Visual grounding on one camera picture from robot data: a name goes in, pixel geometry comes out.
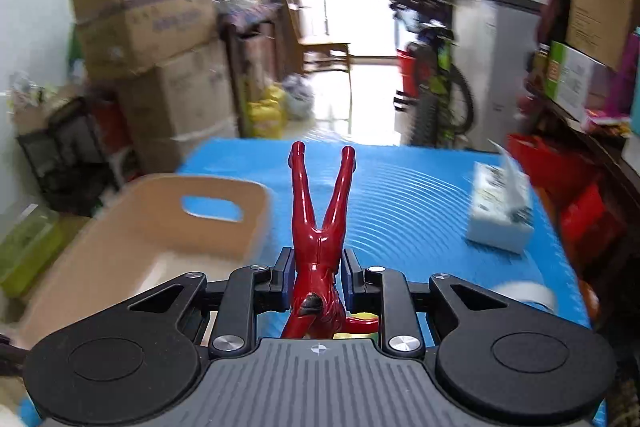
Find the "yellow oil jug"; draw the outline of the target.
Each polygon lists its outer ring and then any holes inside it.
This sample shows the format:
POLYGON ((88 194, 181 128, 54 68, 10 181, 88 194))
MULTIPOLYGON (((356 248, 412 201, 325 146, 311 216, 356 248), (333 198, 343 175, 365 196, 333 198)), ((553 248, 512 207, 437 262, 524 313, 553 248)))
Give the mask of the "yellow oil jug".
POLYGON ((277 84, 269 86, 259 101, 248 103, 248 118, 253 138, 280 140, 288 121, 285 91, 277 84))

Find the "beige plastic storage bin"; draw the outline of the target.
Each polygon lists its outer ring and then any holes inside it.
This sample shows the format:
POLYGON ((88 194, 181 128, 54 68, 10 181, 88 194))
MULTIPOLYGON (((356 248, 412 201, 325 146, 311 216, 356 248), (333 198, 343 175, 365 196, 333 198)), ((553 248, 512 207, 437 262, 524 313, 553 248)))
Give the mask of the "beige plastic storage bin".
POLYGON ((127 185, 44 273, 11 338, 43 337, 186 272, 226 279, 271 247, 270 193, 216 176, 153 174, 127 185))

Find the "white tissue box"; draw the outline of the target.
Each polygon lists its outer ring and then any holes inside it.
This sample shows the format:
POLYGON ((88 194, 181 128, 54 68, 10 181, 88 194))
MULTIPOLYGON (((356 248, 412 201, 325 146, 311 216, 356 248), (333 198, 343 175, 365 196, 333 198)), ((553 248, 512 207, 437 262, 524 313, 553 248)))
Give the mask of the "white tissue box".
POLYGON ((465 238, 473 243, 524 254, 534 231, 532 186, 510 153, 490 141, 500 164, 474 164, 465 238))

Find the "black metal shelf rack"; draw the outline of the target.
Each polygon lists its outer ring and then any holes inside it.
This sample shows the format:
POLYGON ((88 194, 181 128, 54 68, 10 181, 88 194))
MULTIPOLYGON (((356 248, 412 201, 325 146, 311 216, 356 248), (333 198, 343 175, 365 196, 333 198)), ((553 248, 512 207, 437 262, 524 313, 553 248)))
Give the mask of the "black metal shelf rack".
POLYGON ((16 139, 40 195, 57 212, 91 217, 106 190, 119 190, 84 98, 63 104, 43 128, 16 139))

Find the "yellow toy tool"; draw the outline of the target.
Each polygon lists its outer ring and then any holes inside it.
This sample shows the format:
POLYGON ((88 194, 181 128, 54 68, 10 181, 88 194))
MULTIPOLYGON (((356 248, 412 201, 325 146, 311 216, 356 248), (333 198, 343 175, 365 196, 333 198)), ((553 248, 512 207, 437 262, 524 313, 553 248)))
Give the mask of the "yellow toy tool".
POLYGON ((348 314, 334 339, 378 339, 378 316, 363 312, 348 314))

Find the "white freezer cabinet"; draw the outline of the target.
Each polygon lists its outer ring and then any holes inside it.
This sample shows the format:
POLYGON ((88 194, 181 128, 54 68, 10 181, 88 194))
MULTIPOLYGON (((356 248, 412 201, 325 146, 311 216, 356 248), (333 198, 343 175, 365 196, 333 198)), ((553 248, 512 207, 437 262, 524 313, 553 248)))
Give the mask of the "white freezer cabinet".
POLYGON ((529 55, 536 51, 541 4, 533 0, 457 0, 452 29, 454 64, 474 101, 470 147, 492 152, 518 127, 529 55))

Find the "green black bicycle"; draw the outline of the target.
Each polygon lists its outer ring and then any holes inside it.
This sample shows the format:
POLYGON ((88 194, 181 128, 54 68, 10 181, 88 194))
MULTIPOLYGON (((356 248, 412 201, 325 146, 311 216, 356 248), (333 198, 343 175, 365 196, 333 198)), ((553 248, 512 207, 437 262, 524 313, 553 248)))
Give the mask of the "green black bicycle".
POLYGON ((447 0, 390 0, 394 19, 414 35, 401 50, 416 58, 419 96, 398 90, 396 124, 408 145, 460 148, 474 124, 469 83, 454 64, 456 37, 452 3, 447 0))

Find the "tall brown cardboard box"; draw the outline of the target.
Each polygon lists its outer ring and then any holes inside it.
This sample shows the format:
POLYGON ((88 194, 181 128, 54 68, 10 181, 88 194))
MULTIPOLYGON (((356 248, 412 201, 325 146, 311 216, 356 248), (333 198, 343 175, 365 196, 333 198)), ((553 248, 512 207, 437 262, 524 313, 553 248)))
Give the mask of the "tall brown cardboard box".
POLYGON ((616 69, 638 25, 639 0, 572 0, 566 43, 616 69))

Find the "wooden chair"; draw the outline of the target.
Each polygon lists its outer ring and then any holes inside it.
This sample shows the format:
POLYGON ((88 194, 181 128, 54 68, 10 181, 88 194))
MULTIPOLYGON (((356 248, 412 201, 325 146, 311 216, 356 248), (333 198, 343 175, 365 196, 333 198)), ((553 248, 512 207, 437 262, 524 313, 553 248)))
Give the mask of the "wooden chair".
POLYGON ((284 0, 286 19, 291 27, 294 72, 299 75, 315 72, 344 72, 352 87, 352 57, 349 42, 334 38, 320 30, 307 30, 304 7, 299 0, 284 0))

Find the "green white product box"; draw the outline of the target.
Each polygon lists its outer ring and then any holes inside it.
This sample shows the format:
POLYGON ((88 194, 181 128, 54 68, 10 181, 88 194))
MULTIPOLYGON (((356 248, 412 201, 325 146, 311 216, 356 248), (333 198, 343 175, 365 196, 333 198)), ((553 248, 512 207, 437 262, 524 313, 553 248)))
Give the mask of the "green white product box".
POLYGON ((548 54, 544 91, 570 117, 581 121, 598 67, 598 63, 588 55, 553 41, 548 54))

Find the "grey tape roll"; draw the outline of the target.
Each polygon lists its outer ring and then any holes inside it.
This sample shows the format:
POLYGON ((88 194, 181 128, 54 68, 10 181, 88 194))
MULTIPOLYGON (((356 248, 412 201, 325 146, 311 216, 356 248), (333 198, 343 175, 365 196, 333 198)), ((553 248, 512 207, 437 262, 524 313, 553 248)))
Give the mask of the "grey tape roll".
POLYGON ((501 283, 492 290, 496 294, 525 303, 527 306, 552 314, 558 313, 555 293, 544 284, 532 281, 510 281, 501 283))

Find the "upper open cardboard box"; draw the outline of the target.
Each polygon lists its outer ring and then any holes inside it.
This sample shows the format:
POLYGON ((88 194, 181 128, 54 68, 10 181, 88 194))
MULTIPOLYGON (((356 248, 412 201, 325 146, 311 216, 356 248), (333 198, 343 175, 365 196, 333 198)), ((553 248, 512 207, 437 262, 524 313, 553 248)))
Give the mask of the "upper open cardboard box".
POLYGON ((215 0, 70 0, 89 79, 141 74, 208 43, 217 32, 215 0))

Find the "red plastic figurine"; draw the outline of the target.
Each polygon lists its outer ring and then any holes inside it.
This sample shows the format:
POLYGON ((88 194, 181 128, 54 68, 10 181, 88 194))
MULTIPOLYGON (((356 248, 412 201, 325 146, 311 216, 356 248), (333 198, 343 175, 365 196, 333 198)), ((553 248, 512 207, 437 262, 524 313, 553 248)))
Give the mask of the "red plastic figurine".
POLYGON ((356 152, 351 146, 342 150, 341 167, 321 225, 317 225, 314 217, 303 142, 292 144, 288 167, 292 173, 296 275, 291 313, 281 336, 285 339, 331 339, 347 317, 335 279, 346 235, 348 196, 356 170, 356 152))

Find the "lower stacked cardboard box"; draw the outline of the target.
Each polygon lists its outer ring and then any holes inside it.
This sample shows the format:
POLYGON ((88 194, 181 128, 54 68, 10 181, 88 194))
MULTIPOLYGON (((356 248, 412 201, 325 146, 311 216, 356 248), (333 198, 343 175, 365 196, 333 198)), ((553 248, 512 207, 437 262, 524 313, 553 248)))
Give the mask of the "lower stacked cardboard box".
POLYGON ((203 142, 239 135, 218 39, 119 81, 116 92, 146 173, 173 172, 203 142))

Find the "green lidded plastic container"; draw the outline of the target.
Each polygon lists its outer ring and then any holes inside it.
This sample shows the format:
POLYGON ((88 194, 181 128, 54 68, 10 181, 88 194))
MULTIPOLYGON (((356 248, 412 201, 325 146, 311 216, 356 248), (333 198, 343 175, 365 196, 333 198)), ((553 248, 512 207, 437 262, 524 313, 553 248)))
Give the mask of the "green lidded plastic container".
POLYGON ((40 272, 62 251, 65 234, 57 212, 36 202, 1 215, 1 289, 23 296, 40 272))

